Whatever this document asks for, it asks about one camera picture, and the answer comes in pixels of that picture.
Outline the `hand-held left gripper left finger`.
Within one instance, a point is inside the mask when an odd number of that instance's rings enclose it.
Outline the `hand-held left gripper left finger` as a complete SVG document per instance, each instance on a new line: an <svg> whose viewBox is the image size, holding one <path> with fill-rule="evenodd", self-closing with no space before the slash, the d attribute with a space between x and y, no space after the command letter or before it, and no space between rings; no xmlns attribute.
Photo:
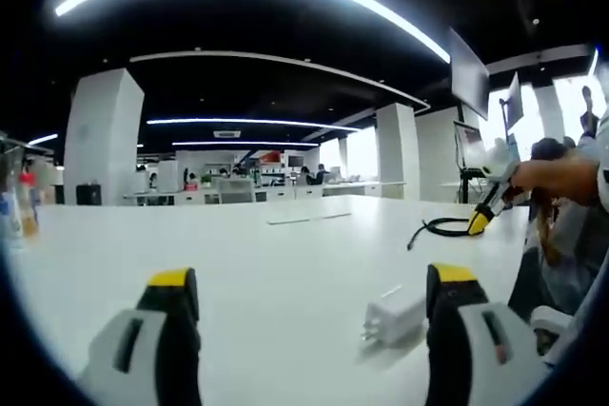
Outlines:
<svg viewBox="0 0 609 406"><path fill-rule="evenodd" d="M198 322L195 270L155 274L94 337L79 388L96 405L201 405Z"/></svg>

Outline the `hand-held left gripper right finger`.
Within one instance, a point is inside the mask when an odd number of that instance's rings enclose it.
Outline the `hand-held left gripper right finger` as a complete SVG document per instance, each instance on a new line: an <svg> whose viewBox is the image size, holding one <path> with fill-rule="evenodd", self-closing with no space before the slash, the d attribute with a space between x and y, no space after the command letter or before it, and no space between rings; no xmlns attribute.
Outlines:
<svg viewBox="0 0 609 406"><path fill-rule="evenodd" d="M428 265L426 316L428 405L522 405L550 374L532 327L465 267Z"/></svg>

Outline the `person's right hand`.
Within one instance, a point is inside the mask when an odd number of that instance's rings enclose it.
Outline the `person's right hand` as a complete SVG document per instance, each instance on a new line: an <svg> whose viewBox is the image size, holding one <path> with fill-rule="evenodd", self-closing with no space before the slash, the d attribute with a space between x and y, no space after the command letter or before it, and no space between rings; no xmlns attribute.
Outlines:
<svg viewBox="0 0 609 406"><path fill-rule="evenodd" d="M522 162L516 167L509 183L522 191L540 189L552 198L567 197L570 168L571 164L566 160Z"/></svg>

